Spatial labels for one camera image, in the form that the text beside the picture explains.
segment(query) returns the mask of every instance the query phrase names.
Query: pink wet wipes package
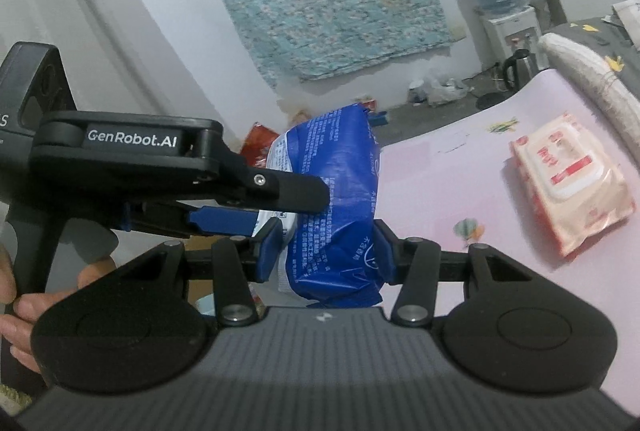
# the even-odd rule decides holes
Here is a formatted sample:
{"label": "pink wet wipes package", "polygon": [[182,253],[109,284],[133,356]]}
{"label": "pink wet wipes package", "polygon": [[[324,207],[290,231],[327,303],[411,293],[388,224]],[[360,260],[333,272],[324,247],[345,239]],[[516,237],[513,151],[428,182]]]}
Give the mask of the pink wet wipes package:
{"label": "pink wet wipes package", "polygon": [[636,210],[622,172],[573,115],[565,113],[511,142],[511,153],[562,256]]}

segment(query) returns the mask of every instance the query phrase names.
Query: human hand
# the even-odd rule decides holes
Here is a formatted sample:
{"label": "human hand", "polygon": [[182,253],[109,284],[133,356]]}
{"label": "human hand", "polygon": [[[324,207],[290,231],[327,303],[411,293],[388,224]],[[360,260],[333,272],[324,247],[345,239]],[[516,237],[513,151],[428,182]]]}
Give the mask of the human hand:
{"label": "human hand", "polygon": [[[78,288],[83,288],[100,279],[115,268],[116,265],[110,257],[88,265],[78,275]],[[74,292],[75,290],[67,290],[54,294],[25,294],[14,302],[15,316],[0,315],[0,335],[12,344],[11,354],[24,366],[37,373],[40,372],[31,353],[33,325],[48,308]],[[11,259],[0,245],[0,302],[9,304],[14,301],[15,295],[15,279],[11,268]]]}

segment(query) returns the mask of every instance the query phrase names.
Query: floor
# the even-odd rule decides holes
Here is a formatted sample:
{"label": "floor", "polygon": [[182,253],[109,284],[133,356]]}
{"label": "floor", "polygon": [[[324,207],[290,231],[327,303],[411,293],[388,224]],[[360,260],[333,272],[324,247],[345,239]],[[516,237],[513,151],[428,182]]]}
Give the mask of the floor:
{"label": "floor", "polygon": [[449,104],[431,107],[424,102],[389,109],[388,124],[373,128],[380,146],[413,138],[471,116],[480,111],[476,107],[478,97],[504,89],[503,83],[495,80],[493,69],[465,80],[465,84],[470,87],[470,92],[466,97]]}

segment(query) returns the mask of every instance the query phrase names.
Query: metal screw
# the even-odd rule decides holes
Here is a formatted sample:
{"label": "metal screw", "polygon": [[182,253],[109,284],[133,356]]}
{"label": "metal screw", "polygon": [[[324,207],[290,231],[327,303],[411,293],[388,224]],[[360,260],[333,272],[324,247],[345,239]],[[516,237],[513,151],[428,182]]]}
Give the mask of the metal screw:
{"label": "metal screw", "polygon": [[418,323],[429,316],[429,311],[419,305],[404,305],[398,308],[398,317],[409,323]]}
{"label": "metal screw", "polygon": [[246,305],[227,305],[222,308],[222,316],[227,321],[238,323],[240,321],[246,321],[251,317],[253,312],[251,308]]}

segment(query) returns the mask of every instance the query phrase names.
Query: pink tabletop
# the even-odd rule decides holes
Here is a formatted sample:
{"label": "pink tabletop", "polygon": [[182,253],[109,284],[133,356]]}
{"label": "pink tabletop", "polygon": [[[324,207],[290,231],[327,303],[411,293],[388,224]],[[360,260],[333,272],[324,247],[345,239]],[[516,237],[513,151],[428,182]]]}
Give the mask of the pink tabletop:
{"label": "pink tabletop", "polygon": [[[454,233],[465,218],[484,225],[481,241],[520,261],[592,305],[613,322],[618,353],[603,389],[640,414],[640,213],[610,231],[573,261],[559,257],[539,226],[516,173],[509,142],[573,113],[619,164],[640,200],[640,173],[597,107],[555,70],[547,70],[498,106],[382,150],[376,217],[399,237],[421,236],[446,251],[464,251]],[[515,120],[514,131],[490,126]],[[385,310],[399,287],[382,290]],[[462,301],[462,288],[441,284],[436,314]]]}

